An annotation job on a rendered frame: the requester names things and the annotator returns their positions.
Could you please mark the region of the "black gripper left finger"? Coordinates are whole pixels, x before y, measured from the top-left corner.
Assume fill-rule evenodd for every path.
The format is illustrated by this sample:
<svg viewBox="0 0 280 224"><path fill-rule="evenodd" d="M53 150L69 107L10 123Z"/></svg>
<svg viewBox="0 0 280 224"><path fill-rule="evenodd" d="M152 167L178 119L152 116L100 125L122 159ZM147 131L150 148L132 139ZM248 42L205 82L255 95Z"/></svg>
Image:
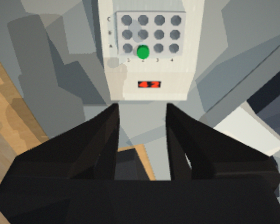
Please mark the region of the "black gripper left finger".
<svg viewBox="0 0 280 224"><path fill-rule="evenodd" d="M5 176L29 174L114 180L119 127L119 104L113 103L89 121L16 156Z"/></svg>

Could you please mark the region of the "grey bench mat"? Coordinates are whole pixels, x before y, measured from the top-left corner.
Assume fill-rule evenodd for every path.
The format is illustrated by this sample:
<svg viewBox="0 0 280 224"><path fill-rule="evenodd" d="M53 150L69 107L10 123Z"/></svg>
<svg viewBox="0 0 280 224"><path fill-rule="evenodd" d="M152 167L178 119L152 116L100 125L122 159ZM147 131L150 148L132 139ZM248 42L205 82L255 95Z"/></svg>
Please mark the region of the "grey bench mat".
<svg viewBox="0 0 280 224"><path fill-rule="evenodd" d="M144 144L156 180L171 180L167 103L208 125L279 47L280 0L205 0L187 100L111 100L98 0L0 0L0 62L48 138L119 103L118 148Z"/></svg>

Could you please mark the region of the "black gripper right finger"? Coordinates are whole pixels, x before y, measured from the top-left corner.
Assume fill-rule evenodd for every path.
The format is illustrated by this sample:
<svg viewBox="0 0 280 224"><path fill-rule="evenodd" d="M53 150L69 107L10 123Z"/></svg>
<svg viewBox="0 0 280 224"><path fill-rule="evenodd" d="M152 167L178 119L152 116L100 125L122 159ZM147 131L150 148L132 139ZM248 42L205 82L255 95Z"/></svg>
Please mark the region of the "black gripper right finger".
<svg viewBox="0 0 280 224"><path fill-rule="evenodd" d="M172 103L167 103L165 124L171 180L263 178L273 191L279 186L280 173L270 156L193 119Z"/></svg>

